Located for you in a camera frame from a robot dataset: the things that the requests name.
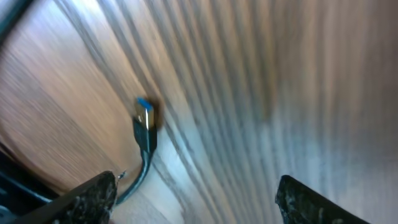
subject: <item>metal connector tip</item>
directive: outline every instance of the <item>metal connector tip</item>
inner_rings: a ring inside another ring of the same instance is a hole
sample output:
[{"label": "metal connector tip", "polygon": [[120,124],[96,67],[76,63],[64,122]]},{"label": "metal connector tip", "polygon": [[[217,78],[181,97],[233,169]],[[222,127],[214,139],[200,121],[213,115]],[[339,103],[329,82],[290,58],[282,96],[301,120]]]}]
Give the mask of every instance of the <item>metal connector tip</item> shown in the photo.
[{"label": "metal connector tip", "polygon": [[135,118],[146,128],[150,129],[155,125],[154,107],[145,99],[137,98]]}]

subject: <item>usb cable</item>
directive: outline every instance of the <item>usb cable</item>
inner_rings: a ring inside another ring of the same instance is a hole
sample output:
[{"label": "usb cable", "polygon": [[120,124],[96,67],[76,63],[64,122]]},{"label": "usb cable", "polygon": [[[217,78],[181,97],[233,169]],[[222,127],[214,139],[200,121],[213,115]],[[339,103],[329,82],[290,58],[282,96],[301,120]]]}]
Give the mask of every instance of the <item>usb cable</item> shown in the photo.
[{"label": "usb cable", "polygon": [[136,115],[132,118],[132,127],[134,129],[134,138],[140,148],[142,167],[135,181],[116,199],[116,205],[120,205],[127,200],[142,184],[148,173],[152,155],[157,146],[154,107],[147,100],[138,98],[135,108]]}]

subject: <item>wooden panel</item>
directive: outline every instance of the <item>wooden panel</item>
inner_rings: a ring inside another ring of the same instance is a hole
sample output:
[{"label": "wooden panel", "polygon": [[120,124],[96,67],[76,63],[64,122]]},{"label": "wooden panel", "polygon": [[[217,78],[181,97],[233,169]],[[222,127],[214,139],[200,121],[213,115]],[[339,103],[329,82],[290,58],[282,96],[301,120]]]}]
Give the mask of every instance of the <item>wooden panel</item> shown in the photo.
[{"label": "wooden panel", "polygon": [[134,98],[163,106],[146,181],[116,223],[282,223],[294,176],[372,223],[398,184],[397,3],[41,1],[2,54],[1,133],[67,190],[140,166]]}]

